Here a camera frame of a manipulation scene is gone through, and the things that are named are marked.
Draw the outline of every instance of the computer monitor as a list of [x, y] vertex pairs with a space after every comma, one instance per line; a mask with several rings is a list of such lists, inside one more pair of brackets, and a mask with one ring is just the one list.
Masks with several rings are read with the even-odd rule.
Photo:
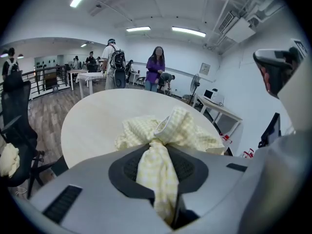
[[275, 113], [269, 126], [261, 136], [261, 141], [259, 142], [258, 148], [268, 146], [272, 144], [281, 134], [281, 120], [280, 115]]

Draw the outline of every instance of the black railing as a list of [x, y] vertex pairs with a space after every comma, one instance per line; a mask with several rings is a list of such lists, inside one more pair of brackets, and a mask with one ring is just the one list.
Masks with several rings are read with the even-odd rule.
[[[22, 74], [24, 81], [29, 80], [31, 84], [36, 84], [31, 88], [31, 94], [52, 89], [53, 85], [67, 86], [66, 66], [56, 66], [51, 68], [40, 68], [34, 71]], [[0, 94], [3, 91], [3, 82], [0, 83]]]

